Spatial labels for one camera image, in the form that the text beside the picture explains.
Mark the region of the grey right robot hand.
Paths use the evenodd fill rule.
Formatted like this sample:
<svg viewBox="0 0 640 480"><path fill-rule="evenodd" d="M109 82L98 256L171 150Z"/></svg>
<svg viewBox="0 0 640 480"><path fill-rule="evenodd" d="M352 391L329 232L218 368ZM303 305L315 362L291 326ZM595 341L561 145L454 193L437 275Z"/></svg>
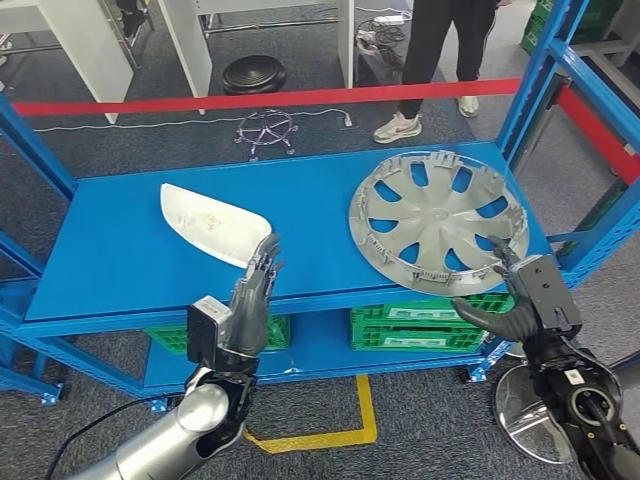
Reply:
<svg viewBox="0 0 640 480"><path fill-rule="evenodd" d="M532 302L524 293L522 283L516 279L513 270L520 258L503 239L493 235L488 239L500 260L500 264L493 267L494 271L506 283L513 296L514 305L506 312L491 313L472 307L463 298L455 297L451 300L454 309L468 323L509 342L525 342L535 336L538 324Z"/></svg>

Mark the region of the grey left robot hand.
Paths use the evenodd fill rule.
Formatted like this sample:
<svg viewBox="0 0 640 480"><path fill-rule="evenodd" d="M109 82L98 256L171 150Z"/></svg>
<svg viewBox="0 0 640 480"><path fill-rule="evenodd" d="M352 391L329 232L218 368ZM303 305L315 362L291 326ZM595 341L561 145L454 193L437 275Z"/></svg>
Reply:
<svg viewBox="0 0 640 480"><path fill-rule="evenodd" d="M229 304L232 315L228 350L255 357L265 348L271 293L283 265L277 259L279 252L278 234L266 236L235 283Z"/></svg>

